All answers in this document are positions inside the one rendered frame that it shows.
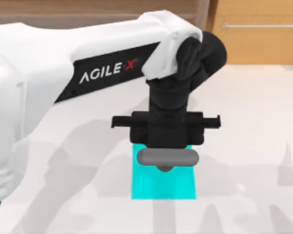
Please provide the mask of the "brown wooden cupboard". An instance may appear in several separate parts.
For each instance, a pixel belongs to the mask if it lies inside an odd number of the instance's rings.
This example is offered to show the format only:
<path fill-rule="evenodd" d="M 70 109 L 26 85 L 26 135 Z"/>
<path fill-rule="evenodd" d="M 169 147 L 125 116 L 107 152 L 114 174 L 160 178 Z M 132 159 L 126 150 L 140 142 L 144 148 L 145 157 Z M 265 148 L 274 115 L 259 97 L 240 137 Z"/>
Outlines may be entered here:
<path fill-rule="evenodd" d="M 42 28 L 75 28 L 133 20 L 168 10 L 210 30 L 218 0 L 0 0 L 0 24 L 23 22 Z"/>

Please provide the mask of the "pale grey rounded box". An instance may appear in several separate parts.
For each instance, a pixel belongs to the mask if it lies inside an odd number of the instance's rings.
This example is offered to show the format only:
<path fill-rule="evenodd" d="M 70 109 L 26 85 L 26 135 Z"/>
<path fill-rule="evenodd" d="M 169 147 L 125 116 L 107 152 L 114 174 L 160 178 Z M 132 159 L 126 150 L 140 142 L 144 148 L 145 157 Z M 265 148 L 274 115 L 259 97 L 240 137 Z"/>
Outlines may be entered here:
<path fill-rule="evenodd" d="M 136 158 L 139 164 L 155 166 L 162 172 L 174 167 L 192 167 L 199 161 L 199 155 L 193 149 L 143 148 Z"/>

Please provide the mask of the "flat cyan square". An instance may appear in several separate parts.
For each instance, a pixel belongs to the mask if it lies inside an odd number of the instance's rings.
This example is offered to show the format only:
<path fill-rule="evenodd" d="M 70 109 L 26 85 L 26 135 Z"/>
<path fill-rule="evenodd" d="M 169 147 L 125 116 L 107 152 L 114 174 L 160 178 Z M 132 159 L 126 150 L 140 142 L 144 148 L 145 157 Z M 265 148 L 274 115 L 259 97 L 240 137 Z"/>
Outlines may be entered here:
<path fill-rule="evenodd" d="M 132 199 L 196 199 L 196 185 L 193 167 L 175 167 L 162 172 L 155 166 L 142 166 L 137 153 L 143 144 L 132 145 Z"/>

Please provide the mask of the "pale wooden door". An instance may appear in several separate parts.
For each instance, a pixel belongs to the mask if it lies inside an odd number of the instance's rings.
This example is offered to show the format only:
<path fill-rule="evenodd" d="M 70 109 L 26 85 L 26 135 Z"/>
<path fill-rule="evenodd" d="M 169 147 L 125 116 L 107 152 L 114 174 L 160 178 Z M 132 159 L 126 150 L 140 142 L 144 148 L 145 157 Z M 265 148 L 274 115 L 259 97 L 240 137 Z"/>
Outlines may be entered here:
<path fill-rule="evenodd" d="M 293 28 L 223 28 L 222 24 L 293 24 L 293 0 L 218 0 L 212 31 L 229 64 L 293 64 Z"/>

